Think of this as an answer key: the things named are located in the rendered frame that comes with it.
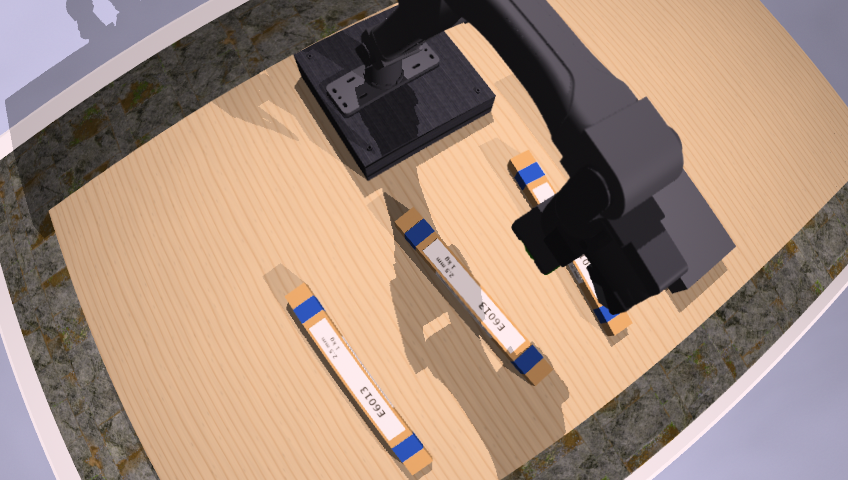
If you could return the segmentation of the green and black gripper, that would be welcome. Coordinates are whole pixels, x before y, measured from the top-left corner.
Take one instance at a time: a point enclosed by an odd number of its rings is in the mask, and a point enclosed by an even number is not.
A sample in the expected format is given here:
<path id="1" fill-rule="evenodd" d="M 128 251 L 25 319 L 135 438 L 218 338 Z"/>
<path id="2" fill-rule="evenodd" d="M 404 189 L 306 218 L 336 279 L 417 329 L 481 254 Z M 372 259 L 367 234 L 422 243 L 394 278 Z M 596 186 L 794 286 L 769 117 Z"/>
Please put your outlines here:
<path id="1" fill-rule="evenodd" d="M 544 238 L 557 226 L 560 226 L 567 234 L 579 239 L 590 239 L 597 235 L 580 236 L 571 232 L 562 224 L 556 210 L 558 192 L 516 219 L 511 225 L 511 229 L 518 240 L 522 240 L 521 242 L 526 246 L 525 250 L 528 249 L 526 250 L 527 254 L 532 260 L 534 259 L 535 265 L 544 275 L 548 275 L 560 267 L 544 242 Z M 552 201 L 549 203 L 551 199 Z"/>

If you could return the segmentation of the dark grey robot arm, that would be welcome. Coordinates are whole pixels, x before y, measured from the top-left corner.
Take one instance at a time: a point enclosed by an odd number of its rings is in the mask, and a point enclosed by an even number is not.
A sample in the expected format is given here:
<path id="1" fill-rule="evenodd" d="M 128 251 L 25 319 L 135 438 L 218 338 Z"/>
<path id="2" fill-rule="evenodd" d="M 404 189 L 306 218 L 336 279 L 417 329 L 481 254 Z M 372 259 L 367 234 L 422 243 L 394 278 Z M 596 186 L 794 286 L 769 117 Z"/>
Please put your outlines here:
<path id="1" fill-rule="evenodd" d="M 647 97 L 638 100 L 590 52 L 547 0 L 398 4 L 361 34 L 355 52 L 363 65 L 326 87 L 343 115 L 438 66 L 425 42 L 470 23 L 528 92 L 563 156 L 559 162 L 571 179 L 556 198 L 560 221 L 577 235 L 597 234 L 579 239 L 557 226 L 544 242 L 560 266 L 585 255 L 598 303 L 612 315 L 660 294 L 688 271 L 653 198 L 682 173 L 679 135 Z"/>

